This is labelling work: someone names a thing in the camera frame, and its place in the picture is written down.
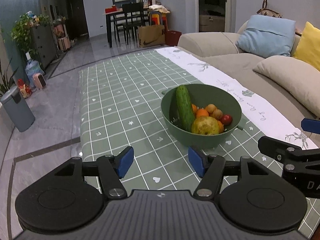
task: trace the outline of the nike swoosh logo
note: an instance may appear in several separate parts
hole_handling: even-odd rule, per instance
[[[149,45],[150,43],[155,42],[156,40],[154,40],[154,41],[150,41],[150,42],[146,42],[146,41],[144,41],[144,42],[143,42],[143,45],[147,46],[147,45]]]

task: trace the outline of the white heart print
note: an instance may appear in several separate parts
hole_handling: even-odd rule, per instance
[[[153,177],[152,178],[156,183],[158,183],[160,181],[160,178],[159,177]]]

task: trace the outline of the beige pillow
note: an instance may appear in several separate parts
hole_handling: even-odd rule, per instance
[[[320,117],[320,71],[293,57],[272,56],[253,69],[288,90],[310,112]]]

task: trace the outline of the green cucumber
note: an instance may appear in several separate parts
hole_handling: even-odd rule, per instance
[[[192,110],[190,95],[185,85],[177,87],[176,97],[181,126],[185,131],[191,132],[191,126],[195,120],[195,115]]]

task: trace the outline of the gray cabinet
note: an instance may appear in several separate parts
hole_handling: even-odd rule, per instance
[[[30,33],[33,40],[33,48],[38,51],[36,60],[42,63],[41,67],[44,69],[57,55],[51,27],[50,25],[40,25],[31,28]]]

